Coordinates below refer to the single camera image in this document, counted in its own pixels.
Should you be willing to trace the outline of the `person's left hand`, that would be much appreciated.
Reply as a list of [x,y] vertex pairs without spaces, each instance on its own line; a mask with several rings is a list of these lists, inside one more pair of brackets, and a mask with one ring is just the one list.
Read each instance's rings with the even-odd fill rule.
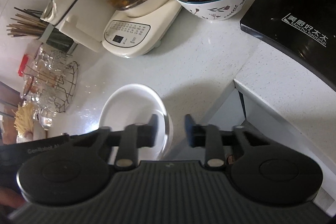
[[1,213],[3,214],[9,214],[26,203],[26,200],[20,194],[4,187],[1,187],[0,198]]

